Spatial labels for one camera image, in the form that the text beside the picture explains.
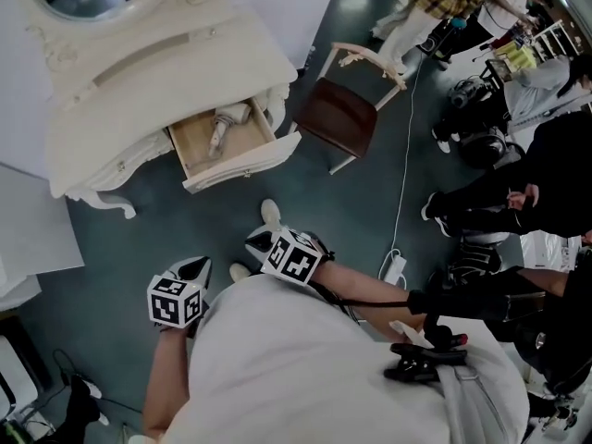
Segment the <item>white shelving unit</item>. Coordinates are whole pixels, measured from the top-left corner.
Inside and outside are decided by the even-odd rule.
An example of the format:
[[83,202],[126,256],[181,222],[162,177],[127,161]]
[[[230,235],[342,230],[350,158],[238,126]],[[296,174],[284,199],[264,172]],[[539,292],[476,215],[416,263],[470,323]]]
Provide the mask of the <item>white shelving unit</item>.
[[0,165],[0,312],[38,295],[39,275],[83,266],[66,202],[46,180]]

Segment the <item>black clamp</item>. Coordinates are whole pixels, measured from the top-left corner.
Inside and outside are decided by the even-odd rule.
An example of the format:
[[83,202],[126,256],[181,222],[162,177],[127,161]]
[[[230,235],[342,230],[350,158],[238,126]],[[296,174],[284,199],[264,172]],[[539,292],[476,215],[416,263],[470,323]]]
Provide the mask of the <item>black clamp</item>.
[[466,365],[467,351],[463,348],[468,342],[466,334],[453,334],[447,326],[425,323],[424,338],[430,347],[392,344],[390,351],[400,359],[396,365],[384,370],[384,378],[404,383],[429,383],[439,381],[438,368],[441,366]]

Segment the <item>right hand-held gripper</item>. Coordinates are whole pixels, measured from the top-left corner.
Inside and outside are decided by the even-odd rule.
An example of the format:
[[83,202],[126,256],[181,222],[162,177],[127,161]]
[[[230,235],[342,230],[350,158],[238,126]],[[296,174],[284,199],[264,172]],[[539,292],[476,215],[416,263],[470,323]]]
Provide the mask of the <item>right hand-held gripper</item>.
[[310,236],[290,228],[278,235],[257,229],[245,240],[245,248],[264,274],[298,285],[309,282],[323,259],[323,251]]

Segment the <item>person's right forearm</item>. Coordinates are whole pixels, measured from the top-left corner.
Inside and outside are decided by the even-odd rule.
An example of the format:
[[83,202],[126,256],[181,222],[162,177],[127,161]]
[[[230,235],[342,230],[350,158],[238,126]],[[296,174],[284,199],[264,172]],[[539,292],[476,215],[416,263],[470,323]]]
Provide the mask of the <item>person's right forearm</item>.
[[[331,261],[323,263],[315,270],[312,281],[326,287],[342,300],[406,302],[409,297],[406,290]],[[391,327],[391,323],[399,321],[416,332],[421,332],[426,317],[424,314],[411,314],[408,308],[359,306],[354,310],[391,342],[403,341],[403,336]]]

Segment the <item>person's right white shoe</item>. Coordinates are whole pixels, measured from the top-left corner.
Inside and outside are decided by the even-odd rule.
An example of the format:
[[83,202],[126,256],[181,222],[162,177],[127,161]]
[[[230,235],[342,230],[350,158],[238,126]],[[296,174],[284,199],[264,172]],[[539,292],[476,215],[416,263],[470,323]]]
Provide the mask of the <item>person's right white shoe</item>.
[[264,199],[261,202],[260,214],[265,225],[273,228],[281,225],[281,214],[278,205],[272,199]]

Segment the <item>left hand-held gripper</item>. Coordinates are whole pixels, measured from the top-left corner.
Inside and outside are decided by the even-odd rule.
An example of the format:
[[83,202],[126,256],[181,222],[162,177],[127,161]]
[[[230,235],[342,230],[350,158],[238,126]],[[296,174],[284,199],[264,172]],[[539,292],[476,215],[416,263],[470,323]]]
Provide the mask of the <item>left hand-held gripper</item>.
[[153,276],[147,288],[149,318],[153,323],[183,329],[204,313],[204,290],[212,275],[212,260],[192,257],[173,264],[169,272],[175,278]]

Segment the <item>white box with black frame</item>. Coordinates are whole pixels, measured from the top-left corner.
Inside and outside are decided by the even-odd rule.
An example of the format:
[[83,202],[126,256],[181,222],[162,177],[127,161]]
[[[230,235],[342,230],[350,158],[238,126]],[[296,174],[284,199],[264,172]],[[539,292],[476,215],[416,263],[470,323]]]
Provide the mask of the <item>white box with black frame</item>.
[[43,361],[19,319],[0,319],[0,423],[34,403],[45,382]]

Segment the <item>large white wood-lined drawer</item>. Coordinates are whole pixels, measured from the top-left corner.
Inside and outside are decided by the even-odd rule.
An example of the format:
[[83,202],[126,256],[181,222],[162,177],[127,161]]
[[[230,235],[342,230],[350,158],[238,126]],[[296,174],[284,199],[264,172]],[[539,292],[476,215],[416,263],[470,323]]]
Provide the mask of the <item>large white wood-lined drawer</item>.
[[294,153],[302,136],[296,132],[278,138],[271,130],[264,111],[253,98],[242,103],[252,112],[244,125],[230,128],[225,136],[222,155],[208,155],[215,110],[186,118],[168,131],[186,175],[183,187],[194,194],[234,178],[277,167]]

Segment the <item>white vanity dressing table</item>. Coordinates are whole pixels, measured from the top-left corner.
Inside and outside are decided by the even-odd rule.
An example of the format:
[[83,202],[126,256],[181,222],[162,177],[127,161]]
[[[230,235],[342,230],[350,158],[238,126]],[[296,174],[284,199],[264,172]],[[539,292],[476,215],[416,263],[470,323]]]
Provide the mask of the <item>white vanity dressing table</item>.
[[131,0],[109,18],[72,20],[19,1],[52,84],[45,160],[55,198],[133,218],[116,190],[80,185],[143,138],[166,130],[171,140],[173,124],[220,106],[255,99],[277,136],[297,72],[252,11],[230,0]]

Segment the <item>white chair with brown seat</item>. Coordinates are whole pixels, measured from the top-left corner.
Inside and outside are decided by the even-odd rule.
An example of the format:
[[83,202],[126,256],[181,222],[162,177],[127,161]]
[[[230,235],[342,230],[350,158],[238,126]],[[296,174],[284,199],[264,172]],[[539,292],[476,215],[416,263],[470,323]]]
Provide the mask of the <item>white chair with brown seat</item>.
[[[353,90],[327,78],[333,63],[345,68],[359,61],[366,61],[380,69],[381,77],[393,82],[393,88],[374,105]],[[312,90],[292,117],[289,133],[307,131],[347,154],[346,159],[329,169],[329,173],[334,175],[366,155],[375,133],[378,112],[405,90],[402,76],[385,57],[361,45],[334,42]]]

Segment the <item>person's white shirt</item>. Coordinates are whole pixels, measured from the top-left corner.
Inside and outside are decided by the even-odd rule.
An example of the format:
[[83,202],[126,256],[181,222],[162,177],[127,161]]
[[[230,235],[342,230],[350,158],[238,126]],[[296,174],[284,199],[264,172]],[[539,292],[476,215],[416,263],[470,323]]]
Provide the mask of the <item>person's white shirt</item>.
[[397,361],[312,292],[248,277],[201,323],[161,444],[452,444],[440,385],[386,379]]

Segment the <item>person's left forearm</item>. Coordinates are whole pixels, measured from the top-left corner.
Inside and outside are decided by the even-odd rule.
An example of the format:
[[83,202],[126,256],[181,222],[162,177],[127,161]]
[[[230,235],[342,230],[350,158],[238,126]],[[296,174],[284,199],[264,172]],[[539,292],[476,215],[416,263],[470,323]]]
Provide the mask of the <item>person's left forearm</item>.
[[142,408],[143,434],[156,441],[190,397],[188,331],[165,327],[158,336]]

